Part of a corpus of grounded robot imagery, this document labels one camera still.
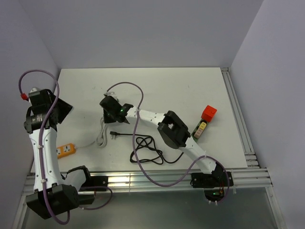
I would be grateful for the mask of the pink plug adapter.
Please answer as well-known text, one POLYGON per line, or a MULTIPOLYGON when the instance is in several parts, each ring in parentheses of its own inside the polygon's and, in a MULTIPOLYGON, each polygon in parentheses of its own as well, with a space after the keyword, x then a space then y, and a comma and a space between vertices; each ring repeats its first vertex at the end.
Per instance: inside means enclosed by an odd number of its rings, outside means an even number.
POLYGON ((194 136, 194 138, 198 139, 198 138, 200 138, 200 136, 202 135, 202 133, 203 133, 203 130, 200 129, 200 128, 198 128, 198 129, 196 130, 196 132, 193 134, 193 136, 194 136))

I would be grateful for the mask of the red cube plug adapter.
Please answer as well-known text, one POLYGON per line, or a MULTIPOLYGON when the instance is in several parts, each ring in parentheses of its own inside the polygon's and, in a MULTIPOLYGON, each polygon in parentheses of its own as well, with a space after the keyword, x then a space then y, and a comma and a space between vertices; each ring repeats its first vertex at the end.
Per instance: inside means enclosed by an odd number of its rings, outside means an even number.
POLYGON ((201 115, 201 118, 207 122, 211 122, 213 120, 216 112, 217 112, 216 108, 214 108, 210 105, 207 105, 201 115))

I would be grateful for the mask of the yellow plug adapter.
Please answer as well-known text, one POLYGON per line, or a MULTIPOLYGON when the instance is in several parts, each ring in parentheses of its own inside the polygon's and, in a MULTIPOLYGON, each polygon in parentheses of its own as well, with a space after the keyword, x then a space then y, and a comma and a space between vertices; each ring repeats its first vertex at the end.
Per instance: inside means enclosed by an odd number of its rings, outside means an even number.
POLYGON ((202 129, 202 130, 204 130, 204 129, 206 128, 206 126, 207 126, 207 123, 206 123, 206 122, 201 122, 199 128, 202 129))

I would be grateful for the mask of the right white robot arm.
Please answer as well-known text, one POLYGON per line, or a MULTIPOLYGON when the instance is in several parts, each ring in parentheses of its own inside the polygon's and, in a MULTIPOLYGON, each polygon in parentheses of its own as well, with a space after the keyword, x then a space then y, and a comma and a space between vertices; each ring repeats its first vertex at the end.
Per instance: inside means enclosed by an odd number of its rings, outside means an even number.
POLYGON ((155 125, 164 143, 168 147, 182 151, 192 160, 191 165, 180 179, 172 184, 164 185, 157 183, 148 176, 142 167, 138 156, 135 155, 141 171, 152 183, 161 187, 174 186, 188 175, 194 165, 197 165, 200 171, 206 174, 207 183, 211 186, 217 186, 222 181, 223 175, 225 175, 227 184, 229 184, 229 176, 224 166, 213 157, 207 155, 206 151, 195 142, 188 131, 187 125, 175 112, 154 113, 131 104, 120 105, 120 103, 110 95, 106 95, 101 100, 100 106, 103 108, 106 117, 109 117, 112 122, 128 123, 128 118, 135 118, 136 122, 132 134, 133 138, 135 138, 136 129, 140 120, 155 125))

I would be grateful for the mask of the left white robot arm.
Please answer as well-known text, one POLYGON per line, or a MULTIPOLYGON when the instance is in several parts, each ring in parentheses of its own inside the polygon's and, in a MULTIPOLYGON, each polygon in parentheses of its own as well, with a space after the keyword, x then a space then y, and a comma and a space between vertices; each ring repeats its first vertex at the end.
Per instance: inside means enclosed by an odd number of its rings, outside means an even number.
POLYGON ((29 92, 31 106, 24 128, 34 152, 34 192, 26 197, 27 206, 43 219, 69 212, 80 205, 78 191, 92 187, 93 179, 86 166, 79 166, 62 176, 57 156, 57 125, 73 106, 57 98, 49 89, 34 87, 29 92))

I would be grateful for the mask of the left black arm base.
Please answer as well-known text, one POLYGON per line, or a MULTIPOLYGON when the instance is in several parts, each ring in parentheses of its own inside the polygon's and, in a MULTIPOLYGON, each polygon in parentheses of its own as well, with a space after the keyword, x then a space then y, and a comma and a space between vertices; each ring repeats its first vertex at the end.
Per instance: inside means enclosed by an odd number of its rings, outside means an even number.
POLYGON ((108 186, 107 176, 92 176, 78 191, 80 205, 91 205, 95 200, 97 191, 106 192, 108 186))

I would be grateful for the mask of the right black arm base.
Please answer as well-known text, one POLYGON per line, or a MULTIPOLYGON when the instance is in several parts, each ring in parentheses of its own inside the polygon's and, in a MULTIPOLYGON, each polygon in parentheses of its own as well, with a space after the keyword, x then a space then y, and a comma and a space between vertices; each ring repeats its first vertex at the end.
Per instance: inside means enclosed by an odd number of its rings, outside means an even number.
POLYGON ((190 185, 193 188, 203 188, 209 202, 219 203, 226 198, 234 182, 231 172, 223 172, 219 178, 212 174, 191 173, 190 185))

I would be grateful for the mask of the green power strip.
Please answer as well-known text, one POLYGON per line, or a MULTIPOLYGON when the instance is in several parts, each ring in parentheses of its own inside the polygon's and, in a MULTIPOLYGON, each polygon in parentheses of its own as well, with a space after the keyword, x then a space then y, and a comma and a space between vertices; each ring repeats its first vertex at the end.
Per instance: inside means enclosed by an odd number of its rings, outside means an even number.
POLYGON ((195 142, 199 140, 199 138, 201 137, 207 126, 208 126, 208 122, 206 120, 202 119, 198 122, 197 126, 194 128, 194 130, 191 133, 191 137, 194 139, 195 142))

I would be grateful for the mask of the aluminium mounting rail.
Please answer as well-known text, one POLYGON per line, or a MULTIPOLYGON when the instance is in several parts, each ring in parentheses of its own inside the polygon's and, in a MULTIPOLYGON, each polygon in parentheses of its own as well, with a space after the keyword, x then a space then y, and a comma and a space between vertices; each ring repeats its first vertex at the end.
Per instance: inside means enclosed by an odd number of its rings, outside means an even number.
MULTIPOLYGON (((267 169, 248 168, 230 170, 233 186, 230 188, 257 188, 272 187, 267 169)), ((184 174, 182 170, 151 171, 147 173, 154 181, 161 184, 171 184, 184 174)), ((180 183, 172 187, 160 187, 152 183, 142 172, 96 172, 94 176, 106 176, 108 187, 114 193, 132 192, 159 192, 159 191, 185 191, 192 190, 191 174, 188 174, 180 183)))

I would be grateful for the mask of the aluminium side frame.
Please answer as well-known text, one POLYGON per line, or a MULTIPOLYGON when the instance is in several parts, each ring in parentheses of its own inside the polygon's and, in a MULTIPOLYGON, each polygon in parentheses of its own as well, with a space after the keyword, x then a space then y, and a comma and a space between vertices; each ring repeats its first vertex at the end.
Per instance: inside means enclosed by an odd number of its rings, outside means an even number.
POLYGON ((232 170, 232 175, 234 177, 233 193, 236 194, 236 190, 238 188, 264 188, 267 196, 267 203, 271 207, 271 212, 275 219, 276 228, 285 229, 287 226, 276 199, 273 183, 267 168, 261 167, 257 160, 256 153, 254 151, 251 138, 238 103, 237 95, 233 87, 229 68, 221 68, 221 72, 248 165, 246 169, 232 170))

